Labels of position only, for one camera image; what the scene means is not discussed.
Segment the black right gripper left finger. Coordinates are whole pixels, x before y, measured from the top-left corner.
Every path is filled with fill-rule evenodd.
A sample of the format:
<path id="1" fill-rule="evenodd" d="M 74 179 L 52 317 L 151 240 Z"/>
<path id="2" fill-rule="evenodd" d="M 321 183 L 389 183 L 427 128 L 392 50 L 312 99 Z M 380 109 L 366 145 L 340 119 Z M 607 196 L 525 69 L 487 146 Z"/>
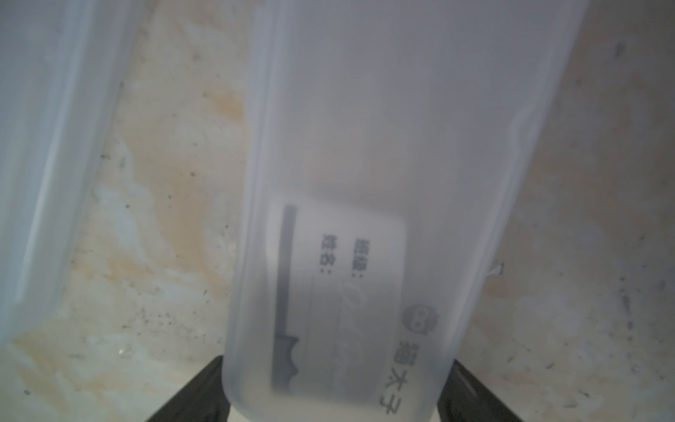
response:
<path id="1" fill-rule="evenodd" d="M 211 360 L 147 422 L 225 422 L 230 402 L 221 384 L 221 355 Z"/>

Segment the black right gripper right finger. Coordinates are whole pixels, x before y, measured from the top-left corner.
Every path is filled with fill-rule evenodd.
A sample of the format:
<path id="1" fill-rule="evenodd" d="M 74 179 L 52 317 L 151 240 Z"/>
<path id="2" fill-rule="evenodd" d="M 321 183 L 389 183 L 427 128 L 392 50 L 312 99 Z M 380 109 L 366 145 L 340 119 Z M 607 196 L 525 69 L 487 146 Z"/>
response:
<path id="1" fill-rule="evenodd" d="M 437 408 L 442 422 L 522 422 L 458 360 L 454 361 Z"/>

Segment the clear pencil case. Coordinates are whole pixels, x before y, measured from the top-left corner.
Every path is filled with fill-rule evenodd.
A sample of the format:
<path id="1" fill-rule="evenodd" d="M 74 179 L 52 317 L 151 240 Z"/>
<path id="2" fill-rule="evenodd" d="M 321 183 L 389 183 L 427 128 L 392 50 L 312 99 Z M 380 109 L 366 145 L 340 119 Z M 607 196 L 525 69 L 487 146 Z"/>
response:
<path id="1" fill-rule="evenodd" d="M 251 421 L 427 421 L 585 1 L 264 1 L 223 389 Z"/>
<path id="2" fill-rule="evenodd" d="M 1 339 L 58 308 L 142 1 L 1 4 Z"/>

